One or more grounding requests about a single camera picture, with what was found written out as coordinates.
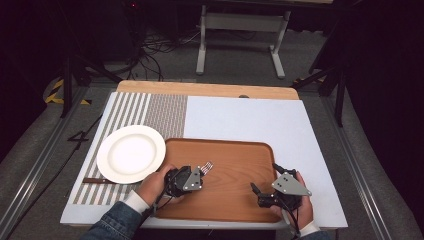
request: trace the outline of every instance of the wrist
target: wrist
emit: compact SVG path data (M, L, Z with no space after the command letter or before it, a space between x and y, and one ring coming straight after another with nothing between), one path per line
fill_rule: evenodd
M311 234L320 230L321 229L318 227L318 225L316 225L314 220L312 220L312 222L308 223L308 225L300 229L300 236L304 237L308 234Z
M153 196L151 196L151 194L149 194L148 192L146 192L146 191L137 191L136 192L137 194L138 194L138 196L140 197L140 198L142 198L146 203L147 203L147 205L149 205L149 206L152 206L153 205L153 203L155 203L155 201L156 201L156 197L153 197Z
M131 190L127 199L123 202L140 214L150 207L150 205L133 190Z

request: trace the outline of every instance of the plate rim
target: plate rim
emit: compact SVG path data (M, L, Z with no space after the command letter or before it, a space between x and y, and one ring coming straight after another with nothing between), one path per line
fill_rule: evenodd
M156 155L152 163L144 170L136 174L132 174L130 176L122 176L121 174L120 177L116 177L116 171L114 171L110 167L110 164L108 164L109 161L107 159L107 156L108 156L110 147L112 146L114 142L121 139L122 136L137 134L137 133L147 135L150 139L152 139L153 143L156 146ZM130 125L130 126L125 126L113 131L109 136L107 136L102 141L102 143L100 144L99 150L97 151L96 163L97 163L97 168L99 169L100 174L103 177L115 183L131 184L131 183L142 181L150 173L156 171L162 165L165 159L165 152L166 152L165 140L156 129L149 126L145 126L145 125Z

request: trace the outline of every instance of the wooden panel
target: wooden panel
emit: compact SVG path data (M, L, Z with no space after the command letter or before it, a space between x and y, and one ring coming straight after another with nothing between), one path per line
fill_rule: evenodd
M213 13L206 14L206 29L278 32L282 16Z
M293 88L203 83L122 81L116 91L236 98L246 95L250 98L299 100Z
M260 208L252 192L254 182L264 192L273 192L276 179L274 156L265 143L168 139L165 163L184 165L214 164L203 177L203 188L184 196L178 204L158 211L158 218L274 223L280 219L268 208Z

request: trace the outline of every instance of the metal bracket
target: metal bracket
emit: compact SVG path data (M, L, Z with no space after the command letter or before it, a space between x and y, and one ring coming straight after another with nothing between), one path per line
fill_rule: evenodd
M202 189L201 181L200 181L200 167L197 166L193 169L190 176L187 179L187 182L184 184L184 191L194 191Z
M284 172L272 183L272 187L284 194L312 196L312 192L302 186L291 174Z

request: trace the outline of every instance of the floor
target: floor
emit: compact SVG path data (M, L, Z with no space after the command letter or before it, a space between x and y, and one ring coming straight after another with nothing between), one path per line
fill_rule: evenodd
M281 80L275 76L267 50L273 39L270 34L211 31L202 76L195 74L196 32L182 40L186 44L171 52L147 49L146 52L160 65L164 81L287 87L295 79L309 76L309 67L325 41L319 32L288 31L280 50L286 72L286 78ZM139 64L130 73L120 76L152 81L162 78L156 73L159 68L155 61L143 58L142 62L145 67ZM110 63L106 67L114 71L121 68L122 63ZM56 81L52 80L46 94ZM348 94L343 109L344 127L339 128L332 115L336 93L328 98L320 97L317 87L318 83L305 86L299 90L299 96L307 109L349 224L345 229L329 230L332 238L422 239L413 215L369 145ZM0 212L5 216L0 222L1 239L7 239L8 230L25 209L30 210L20 219L10 239L75 239L87 230L87 227L59 223L67 195L90 146L90 141L83 143L71 155L76 143L68 138L90 128L115 88L116 83L102 77L94 78L89 88L75 86L74 99L77 102L91 100L91 104L76 104L63 119L60 118L62 106L49 103L1 163ZM87 137L92 139L94 132L95 127ZM20 201L15 196L24 198ZM289 239L290 233L279 230L275 238Z

